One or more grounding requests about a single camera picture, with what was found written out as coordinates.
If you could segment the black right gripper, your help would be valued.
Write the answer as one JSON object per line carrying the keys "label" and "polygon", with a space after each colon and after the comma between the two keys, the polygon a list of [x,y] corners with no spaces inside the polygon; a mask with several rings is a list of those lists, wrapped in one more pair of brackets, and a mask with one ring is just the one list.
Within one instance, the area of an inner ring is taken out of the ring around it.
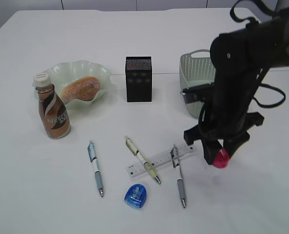
{"label": "black right gripper", "polygon": [[208,165],[213,165],[222,149],[219,139],[223,140],[223,148],[231,159],[237,149],[249,140],[248,130],[264,122],[259,112],[248,111],[246,97],[184,97],[184,102],[187,106],[197,106],[193,110],[198,112],[198,123],[184,131],[184,140],[187,145],[201,140]]}

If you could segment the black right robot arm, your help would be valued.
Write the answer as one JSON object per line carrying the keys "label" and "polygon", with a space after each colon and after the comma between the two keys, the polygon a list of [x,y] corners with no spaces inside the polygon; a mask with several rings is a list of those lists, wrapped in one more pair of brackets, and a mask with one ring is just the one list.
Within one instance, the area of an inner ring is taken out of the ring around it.
{"label": "black right robot arm", "polygon": [[237,149],[250,138],[249,129],[264,117],[250,113],[249,105],[271,68],[289,67],[289,7],[274,12],[256,5],[271,20],[259,23],[247,17],[246,27],[220,34],[210,47],[214,81],[182,91],[186,103],[202,102],[198,124],[184,132],[186,144],[200,140],[207,164],[227,167]]}

